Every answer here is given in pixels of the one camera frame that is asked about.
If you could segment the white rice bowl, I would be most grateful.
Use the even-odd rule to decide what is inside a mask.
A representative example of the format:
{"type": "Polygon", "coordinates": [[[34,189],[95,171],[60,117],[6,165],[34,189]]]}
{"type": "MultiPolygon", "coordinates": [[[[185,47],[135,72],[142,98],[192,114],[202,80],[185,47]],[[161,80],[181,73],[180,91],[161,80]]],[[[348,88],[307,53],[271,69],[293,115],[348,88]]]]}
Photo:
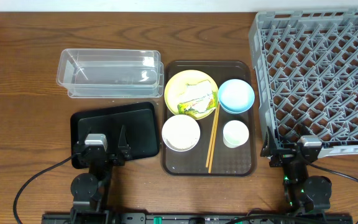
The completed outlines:
{"type": "Polygon", "coordinates": [[[165,145],[176,152],[194,148],[200,140],[199,124],[190,116],[179,114],[168,118],[162,127],[165,145]]]}

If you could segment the white cup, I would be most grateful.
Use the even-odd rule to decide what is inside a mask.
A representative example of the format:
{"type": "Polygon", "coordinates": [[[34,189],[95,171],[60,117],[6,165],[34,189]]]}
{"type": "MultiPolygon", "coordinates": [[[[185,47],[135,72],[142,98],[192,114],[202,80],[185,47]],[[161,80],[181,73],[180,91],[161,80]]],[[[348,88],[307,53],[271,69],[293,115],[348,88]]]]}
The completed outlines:
{"type": "Polygon", "coordinates": [[[236,148],[245,144],[249,136],[248,127],[241,121],[232,120],[223,127],[223,143],[228,148],[236,148]]]}

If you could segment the yellow plate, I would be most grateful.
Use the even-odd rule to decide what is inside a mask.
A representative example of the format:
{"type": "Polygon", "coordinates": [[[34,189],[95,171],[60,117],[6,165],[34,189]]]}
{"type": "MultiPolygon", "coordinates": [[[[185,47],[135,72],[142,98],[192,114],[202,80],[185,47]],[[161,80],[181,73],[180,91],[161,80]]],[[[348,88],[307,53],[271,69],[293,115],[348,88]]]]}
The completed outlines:
{"type": "MultiPolygon", "coordinates": [[[[211,82],[216,97],[216,106],[217,106],[218,86],[216,82],[205,72],[201,72],[199,70],[184,70],[172,76],[165,87],[164,99],[167,108],[174,115],[178,115],[179,114],[177,109],[177,104],[179,103],[178,98],[180,94],[185,92],[186,85],[187,84],[194,85],[199,82],[202,82],[203,80],[209,80],[211,82]]],[[[209,112],[206,116],[202,117],[201,119],[207,117],[214,110],[209,112]]]]}

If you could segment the light blue bowl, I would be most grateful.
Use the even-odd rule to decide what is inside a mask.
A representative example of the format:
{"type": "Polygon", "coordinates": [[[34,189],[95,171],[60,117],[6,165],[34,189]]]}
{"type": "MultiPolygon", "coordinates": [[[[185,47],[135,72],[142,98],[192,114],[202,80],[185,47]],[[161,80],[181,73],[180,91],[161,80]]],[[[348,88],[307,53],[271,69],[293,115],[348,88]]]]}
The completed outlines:
{"type": "Polygon", "coordinates": [[[255,92],[244,80],[225,81],[218,90],[221,108],[230,114],[241,114],[251,109],[255,101],[255,92]]]}

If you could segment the green snack wrapper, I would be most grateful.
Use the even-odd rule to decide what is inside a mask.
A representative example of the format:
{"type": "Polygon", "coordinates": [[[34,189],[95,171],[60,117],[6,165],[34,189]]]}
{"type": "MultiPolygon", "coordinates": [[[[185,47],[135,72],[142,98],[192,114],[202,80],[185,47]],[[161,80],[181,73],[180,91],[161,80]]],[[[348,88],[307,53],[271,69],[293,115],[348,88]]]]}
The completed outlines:
{"type": "Polygon", "coordinates": [[[201,119],[216,107],[216,97],[209,80],[194,85],[187,84],[185,92],[178,99],[178,113],[194,119],[201,119]]]}

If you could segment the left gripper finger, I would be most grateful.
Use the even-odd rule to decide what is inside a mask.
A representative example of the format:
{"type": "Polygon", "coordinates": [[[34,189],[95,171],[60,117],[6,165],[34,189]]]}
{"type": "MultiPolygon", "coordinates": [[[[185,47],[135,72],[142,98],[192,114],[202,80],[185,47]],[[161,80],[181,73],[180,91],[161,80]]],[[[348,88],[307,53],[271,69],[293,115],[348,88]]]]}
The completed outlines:
{"type": "Polygon", "coordinates": [[[124,125],[121,127],[117,148],[126,161],[131,160],[131,147],[127,141],[127,129],[124,125]]]}
{"type": "Polygon", "coordinates": [[[91,128],[78,128],[78,142],[84,144],[87,136],[91,133],[91,128]]]}

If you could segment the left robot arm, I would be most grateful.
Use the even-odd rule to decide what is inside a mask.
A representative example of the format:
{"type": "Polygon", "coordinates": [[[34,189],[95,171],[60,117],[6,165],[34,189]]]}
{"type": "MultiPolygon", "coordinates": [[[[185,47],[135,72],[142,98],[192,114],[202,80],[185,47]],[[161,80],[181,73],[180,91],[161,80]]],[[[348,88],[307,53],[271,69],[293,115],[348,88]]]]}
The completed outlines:
{"type": "Polygon", "coordinates": [[[107,207],[107,199],[112,168],[123,166],[126,159],[132,157],[126,127],[121,127],[116,148],[108,148],[105,134],[88,133],[75,143],[73,155],[87,165],[89,171],[76,176],[71,183],[70,223],[120,223],[120,216],[107,207]]]}

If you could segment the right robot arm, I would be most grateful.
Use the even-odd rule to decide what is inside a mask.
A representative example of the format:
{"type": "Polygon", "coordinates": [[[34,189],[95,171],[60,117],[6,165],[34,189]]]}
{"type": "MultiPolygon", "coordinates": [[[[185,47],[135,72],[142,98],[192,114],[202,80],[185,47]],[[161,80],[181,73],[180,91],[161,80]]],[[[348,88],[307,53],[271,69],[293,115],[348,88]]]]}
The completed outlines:
{"type": "Polygon", "coordinates": [[[325,176],[310,176],[307,166],[318,159],[322,141],[315,135],[304,135],[298,142],[279,147],[269,129],[260,155],[270,159],[270,167],[283,169],[286,201],[293,216],[323,213],[331,207],[332,183],[325,176]]]}

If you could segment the wooden chopstick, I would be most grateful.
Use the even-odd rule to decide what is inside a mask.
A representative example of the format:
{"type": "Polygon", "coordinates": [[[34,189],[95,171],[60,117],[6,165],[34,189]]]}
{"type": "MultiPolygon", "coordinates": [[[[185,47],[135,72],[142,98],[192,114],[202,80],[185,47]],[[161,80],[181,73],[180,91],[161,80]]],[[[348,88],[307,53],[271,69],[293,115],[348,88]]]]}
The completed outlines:
{"type": "Polygon", "coordinates": [[[208,173],[209,173],[209,174],[211,173],[212,165],[213,165],[214,147],[213,147],[213,153],[212,153],[212,155],[211,155],[211,162],[210,162],[210,165],[209,165],[209,167],[208,167],[208,173]]]}
{"type": "Polygon", "coordinates": [[[206,158],[206,168],[208,168],[210,165],[211,155],[213,153],[214,140],[216,137],[216,128],[217,128],[218,119],[219,119],[219,107],[220,107],[220,105],[217,104],[217,107],[214,112],[213,125],[212,125],[212,129],[211,129],[210,140],[209,140],[208,154],[207,154],[207,158],[206,158]]]}

